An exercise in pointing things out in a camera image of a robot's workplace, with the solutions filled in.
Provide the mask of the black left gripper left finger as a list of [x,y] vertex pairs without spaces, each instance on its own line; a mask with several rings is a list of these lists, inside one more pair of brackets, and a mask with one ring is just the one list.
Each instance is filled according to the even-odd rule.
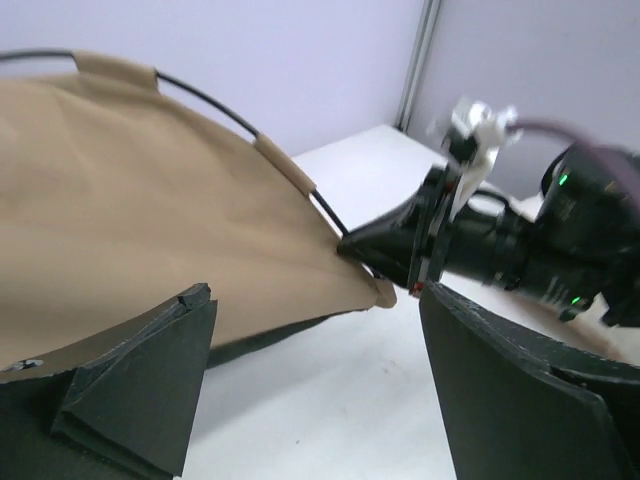
[[217,303],[205,283],[1,370],[4,479],[182,474]]

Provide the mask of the beige fabric pet tent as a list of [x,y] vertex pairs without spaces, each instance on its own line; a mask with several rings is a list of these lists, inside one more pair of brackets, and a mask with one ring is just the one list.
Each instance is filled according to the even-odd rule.
[[314,183],[267,137],[162,94],[151,68],[74,60],[1,81],[3,365],[100,351],[200,283],[218,307],[211,366],[394,306],[389,281],[337,254]]

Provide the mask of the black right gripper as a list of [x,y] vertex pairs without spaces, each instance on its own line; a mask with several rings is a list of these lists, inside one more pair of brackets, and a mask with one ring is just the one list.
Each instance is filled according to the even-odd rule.
[[419,297],[444,270],[460,177],[451,167],[432,167],[414,197],[350,231],[337,253]]

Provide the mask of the black tent pole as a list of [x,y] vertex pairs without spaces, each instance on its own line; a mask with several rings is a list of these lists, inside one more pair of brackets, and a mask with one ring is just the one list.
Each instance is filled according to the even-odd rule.
[[[1,61],[2,62],[10,62],[10,61],[19,61],[26,59],[45,59],[45,58],[75,58],[75,54],[69,49],[61,49],[61,48],[29,48],[29,49],[19,49],[19,50],[7,50],[1,52]],[[189,83],[178,79],[174,76],[166,74],[162,71],[153,68],[155,76],[157,79],[167,82],[168,84],[188,92],[189,94],[199,98],[200,100],[206,102],[216,110],[223,113],[226,117],[231,119],[233,122],[238,124],[242,129],[250,133],[255,139],[258,138],[259,130],[252,125],[249,121],[235,112],[233,109],[226,106],[224,103],[219,100],[211,97],[200,89],[190,85]],[[324,210],[324,212],[329,216],[331,221],[335,224],[335,226],[339,229],[342,235],[346,235],[349,230],[344,225],[344,223],[340,220],[338,215],[332,209],[332,207],[327,203],[324,197],[317,191],[315,187],[312,188],[311,197],[314,198],[320,207]]]

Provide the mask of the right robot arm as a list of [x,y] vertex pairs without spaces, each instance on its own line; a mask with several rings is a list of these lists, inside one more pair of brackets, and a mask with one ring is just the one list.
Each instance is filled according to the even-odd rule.
[[638,327],[639,223],[613,180],[578,146],[545,172],[534,219],[485,189],[477,195],[501,204],[500,213],[470,204],[455,212],[458,183],[452,168],[431,168],[408,200],[346,234],[338,254],[414,295],[448,272],[549,306],[563,322],[602,296],[605,325]]

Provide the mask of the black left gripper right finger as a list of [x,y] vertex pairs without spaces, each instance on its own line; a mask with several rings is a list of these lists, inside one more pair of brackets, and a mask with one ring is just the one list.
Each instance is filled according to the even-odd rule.
[[639,369],[428,284],[422,330],[460,479],[636,479]]

